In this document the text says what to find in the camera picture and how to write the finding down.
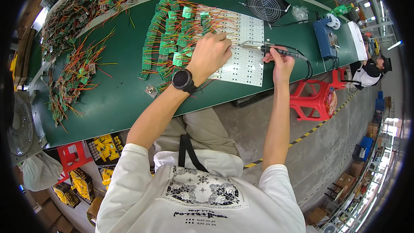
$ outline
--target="right hand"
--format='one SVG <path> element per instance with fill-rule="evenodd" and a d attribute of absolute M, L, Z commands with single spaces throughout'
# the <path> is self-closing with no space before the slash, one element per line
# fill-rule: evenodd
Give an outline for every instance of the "right hand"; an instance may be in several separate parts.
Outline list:
<path fill-rule="evenodd" d="M 193 75 L 195 86 L 200 86 L 230 59 L 230 46 L 231 40 L 227 39 L 225 33 L 206 33 L 198 40 L 191 61 L 186 67 Z"/>
<path fill-rule="evenodd" d="M 269 63 L 274 61 L 273 69 L 273 83 L 287 83 L 289 84 L 290 74 L 292 73 L 293 66 L 295 65 L 295 59 L 291 56 L 280 55 L 275 49 L 286 50 L 285 47 L 281 46 L 270 46 L 270 53 L 266 53 L 262 59 L 264 62 Z"/>

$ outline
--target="green workbench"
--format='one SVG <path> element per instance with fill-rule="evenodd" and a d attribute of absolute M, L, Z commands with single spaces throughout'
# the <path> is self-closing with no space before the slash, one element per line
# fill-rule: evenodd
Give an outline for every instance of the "green workbench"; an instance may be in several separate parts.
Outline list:
<path fill-rule="evenodd" d="M 248 8 L 239 2 L 245 0 L 190 0 L 208 6 L 254 16 Z M 318 10 L 320 15 L 327 11 L 302 0 L 286 0 L 292 6 L 305 6 L 309 10 L 309 18 L 314 18 L 314 11 Z M 135 7 L 130 8 L 130 15 L 135 24 L 133 28 L 129 21 L 129 16 L 123 12 L 114 19 L 106 21 L 104 27 L 95 29 L 86 40 L 90 44 L 94 40 L 101 40 L 110 33 L 115 27 L 116 33 L 107 40 L 106 49 L 100 54 L 102 57 L 98 63 L 117 63 L 117 65 L 100 65 L 99 67 L 112 76 L 109 77 L 101 71 L 93 76 L 94 83 L 99 86 L 93 90 L 85 91 L 81 94 L 78 103 L 73 107 L 82 113 L 83 117 L 76 116 L 69 112 L 68 119 L 63 124 L 68 132 L 58 126 L 52 120 L 52 114 L 48 110 L 49 101 L 48 88 L 43 81 L 36 82 L 37 92 L 34 100 L 36 112 L 40 118 L 45 136 L 50 147 L 63 145 L 65 143 L 77 142 L 111 132 L 118 132 L 128 129 L 135 122 L 137 117 L 153 101 L 144 92 L 148 84 L 158 85 L 161 79 L 157 74 L 150 74 L 147 80 L 137 78 L 141 70 L 142 46 L 148 26 L 154 14 L 155 5 L 159 0 L 151 0 Z M 277 24 L 294 22 L 292 14 L 289 12 Z M 339 65 L 344 66 L 357 60 L 354 50 L 354 43 L 345 20 L 344 25 L 335 31 L 341 46 L 338 53 Z M 320 74 L 332 67 L 332 61 L 323 63 L 319 53 L 318 43 L 311 23 L 291 25 L 272 30 L 265 25 L 265 39 L 270 39 L 272 43 L 285 44 L 297 47 L 309 59 L 313 67 L 313 74 Z M 39 55 L 38 47 L 33 54 Z M 63 67 L 66 55 L 70 51 L 63 53 L 55 62 L 55 76 L 58 76 Z M 263 69 L 262 87 L 231 83 L 215 80 L 211 82 L 202 92 L 194 94 L 195 98 L 188 98 L 179 107 L 176 115 L 196 111 L 206 107 L 218 105 L 232 101 L 241 97 L 249 96 L 273 87 L 272 70 L 273 63 L 265 64 Z M 290 81 L 298 81 L 307 75 L 307 64 L 302 59 L 297 59 Z"/>

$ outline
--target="solder wire spool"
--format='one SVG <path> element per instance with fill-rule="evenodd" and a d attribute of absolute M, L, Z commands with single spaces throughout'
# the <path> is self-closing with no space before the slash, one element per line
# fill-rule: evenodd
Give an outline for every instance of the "solder wire spool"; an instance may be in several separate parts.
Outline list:
<path fill-rule="evenodd" d="M 341 21 L 339 21 L 339 19 L 337 17 L 335 17 L 333 14 L 328 13 L 328 14 L 326 14 L 325 18 L 331 20 L 329 23 L 326 24 L 330 28 L 332 28 L 334 30 L 338 30 L 339 27 L 341 26 Z"/>

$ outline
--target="man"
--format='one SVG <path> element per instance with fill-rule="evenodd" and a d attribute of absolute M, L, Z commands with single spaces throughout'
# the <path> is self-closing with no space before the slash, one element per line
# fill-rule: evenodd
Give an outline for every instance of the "man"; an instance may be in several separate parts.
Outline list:
<path fill-rule="evenodd" d="M 102 201 L 96 232 L 305 232 L 284 166 L 293 58 L 272 49 L 263 59 L 275 62 L 275 92 L 258 188 L 240 178 L 243 162 L 235 142 L 212 109 L 171 119 L 190 95 L 186 91 L 193 92 L 227 62 L 230 46 L 225 33 L 201 38 L 189 72 L 178 71 L 173 85 L 134 123 Z M 148 149 L 154 142 L 161 151 L 154 156 L 152 177 Z"/>
<path fill-rule="evenodd" d="M 384 74 L 390 71 L 390 63 L 383 55 L 372 56 L 368 52 L 368 45 L 365 44 L 368 60 L 354 62 L 350 64 L 352 81 L 348 82 L 347 87 L 354 87 L 362 90 L 364 87 L 376 85 Z"/>

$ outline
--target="black shoulder strap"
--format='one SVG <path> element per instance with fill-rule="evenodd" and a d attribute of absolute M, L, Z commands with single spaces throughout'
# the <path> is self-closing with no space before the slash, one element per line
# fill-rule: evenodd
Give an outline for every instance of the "black shoulder strap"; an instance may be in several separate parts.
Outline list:
<path fill-rule="evenodd" d="M 198 161 L 197 156 L 195 155 L 193 145 L 188 134 L 181 135 L 180 139 L 180 149 L 179 149 L 179 166 L 185 167 L 185 151 L 188 151 L 191 162 L 194 164 L 195 168 L 200 171 L 207 172 L 207 169 Z"/>

